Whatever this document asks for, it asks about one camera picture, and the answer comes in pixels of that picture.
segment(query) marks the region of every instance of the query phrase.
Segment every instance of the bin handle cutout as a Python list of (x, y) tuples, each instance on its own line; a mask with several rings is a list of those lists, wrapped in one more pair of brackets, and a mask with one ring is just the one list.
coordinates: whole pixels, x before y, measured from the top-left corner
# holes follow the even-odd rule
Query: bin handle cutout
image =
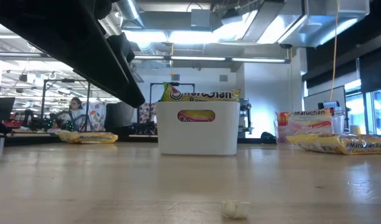
[(181, 110), (177, 116), (181, 122), (212, 122), (215, 120), (215, 112), (211, 110)]

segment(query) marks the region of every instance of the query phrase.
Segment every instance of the table surface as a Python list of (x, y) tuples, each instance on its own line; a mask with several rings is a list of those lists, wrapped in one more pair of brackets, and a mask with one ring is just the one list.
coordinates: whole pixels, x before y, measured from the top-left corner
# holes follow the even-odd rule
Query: table surface
[[(7, 147), (0, 223), (381, 223), (381, 155), (239, 145), (234, 157), (157, 144)], [(222, 200), (251, 203), (221, 216)]]

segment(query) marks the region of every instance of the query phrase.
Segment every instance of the yellow noodle bag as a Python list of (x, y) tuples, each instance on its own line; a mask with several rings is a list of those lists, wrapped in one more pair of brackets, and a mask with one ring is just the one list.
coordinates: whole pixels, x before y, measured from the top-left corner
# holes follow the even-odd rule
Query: yellow noodle bag
[(287, 136), (301, 149), (345, 155), (381, 154), (381, 138), (367, 134), (300, 134)]
[[(164, 83), (162, 102), (169, 101), (233, 101), (240, 100), (241, 90), (212, 93), (181, 93), (169, 83)], [(215, 113), (210, 110), (183, 110), (178, 113), (178, 119), (182, 122), (211, 122), (215, 119)]]
[(118, 139), (113, 133), (59, 132), (57, 135), (69, 143), (113, 143)]

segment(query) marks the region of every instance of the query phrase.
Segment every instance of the computer monitor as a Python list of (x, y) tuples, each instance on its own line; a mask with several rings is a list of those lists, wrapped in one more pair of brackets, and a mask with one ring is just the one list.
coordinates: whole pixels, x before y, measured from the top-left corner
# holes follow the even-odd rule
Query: computer monitor
[(14, 97), (0, 98), (0, 122), (9, 119), (14, 102)]

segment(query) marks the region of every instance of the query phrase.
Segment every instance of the maruchan ramen package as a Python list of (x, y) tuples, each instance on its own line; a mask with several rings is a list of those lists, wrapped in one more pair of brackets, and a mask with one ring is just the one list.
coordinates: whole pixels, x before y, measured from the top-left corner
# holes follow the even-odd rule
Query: maruchan ramen package
[(276, 114), (277, 143), (279, 144), (289, 144), (288, 136), (333, 133), (333, 117), (330, 109)]
[[(162, 102), (176, 101), (232, 101), (240, 100), (241, 90), (212, 93), (181, 93), (169, 83), (164, 83)], [(210, 110), (183, 110), (178, 113), (178, 119), (182, 122), (211, 122), (215, 119), (215, 113)]]
[(287, 139), (301, 149), (345, 155), (381, 154), (381, 138), (366, 134), (300, 134)]
[(57, 135), (69, 143), (113, 143), (118, 139), (113, 133), (59, 132)]

